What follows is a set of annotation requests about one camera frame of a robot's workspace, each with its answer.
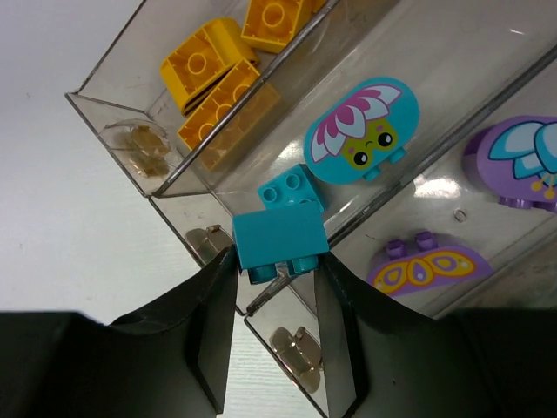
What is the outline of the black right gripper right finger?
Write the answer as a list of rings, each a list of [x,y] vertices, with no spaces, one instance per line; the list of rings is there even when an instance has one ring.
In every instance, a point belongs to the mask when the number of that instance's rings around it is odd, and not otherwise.
[[[314,291],[331,417],[555,416],[553,309],[460,309],[435,320],[331,253]]]

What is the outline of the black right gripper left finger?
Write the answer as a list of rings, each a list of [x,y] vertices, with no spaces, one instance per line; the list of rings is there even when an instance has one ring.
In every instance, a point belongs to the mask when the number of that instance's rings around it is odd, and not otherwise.
[[[79,312],[1,315],[4,417],[214,417],[223,412],[238,259],[105,325]]]

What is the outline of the purple butterfly lego brick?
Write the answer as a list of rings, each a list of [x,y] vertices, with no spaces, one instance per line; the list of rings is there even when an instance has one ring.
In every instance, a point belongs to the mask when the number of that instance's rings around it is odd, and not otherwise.
[[[485,279],[493,273],[478,252],[430,231],[414,241],[393,239],[372,257],[366,283],[391,297]]]

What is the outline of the cyan lego brick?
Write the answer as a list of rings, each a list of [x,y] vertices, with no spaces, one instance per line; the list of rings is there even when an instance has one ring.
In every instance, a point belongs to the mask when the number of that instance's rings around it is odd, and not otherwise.
[[[278,278],[278,264],[296,277],[315,270],[330,246],[319,206],[314,202],[281,206],[232,218],[232,237],[240,269],[253,285]]]
[[[326,202],[315,178],[305,164],[297,164],[258,188],[266,209],[313,202],[324,212]]]

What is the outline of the teal frog flower lego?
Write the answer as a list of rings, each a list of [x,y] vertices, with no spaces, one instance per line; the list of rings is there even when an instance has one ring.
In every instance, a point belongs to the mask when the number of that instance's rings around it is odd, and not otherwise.
[[[408,85],[396,78],[367,79],[312,123],[305,163],[328,184],[372,181],[382,164],[405,157],[419,119],[419,101]]]

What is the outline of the purple rounded lego brick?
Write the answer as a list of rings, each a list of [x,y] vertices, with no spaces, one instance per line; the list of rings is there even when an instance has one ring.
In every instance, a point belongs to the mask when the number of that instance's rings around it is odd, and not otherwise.
[[[516,116],[478,132],[462,168],[468,181],[515,209],[556,212],[556,118]]]

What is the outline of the orange lego plate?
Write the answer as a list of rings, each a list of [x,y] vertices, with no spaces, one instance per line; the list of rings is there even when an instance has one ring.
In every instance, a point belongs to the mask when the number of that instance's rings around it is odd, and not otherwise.
[[[248,60],[235,64],[201,104],[185,120],[178,136],[192,151],[238,102],[258,78],[259,72]]]

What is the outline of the yellow curved lego brick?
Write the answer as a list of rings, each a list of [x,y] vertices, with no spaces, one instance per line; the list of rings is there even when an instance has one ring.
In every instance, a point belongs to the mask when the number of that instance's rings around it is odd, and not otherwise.
[[[221,17],[192,33],[163,60],[159,72],[186,116],[242,60],[259,63],[254,49],[241,38],[238,23],[231,17]]]

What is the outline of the yellow lego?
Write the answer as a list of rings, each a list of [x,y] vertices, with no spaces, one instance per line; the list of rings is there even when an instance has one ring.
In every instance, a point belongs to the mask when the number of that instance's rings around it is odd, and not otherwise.
[[[252,48],[279,54],[326,0],[251,0],[241,38]]]

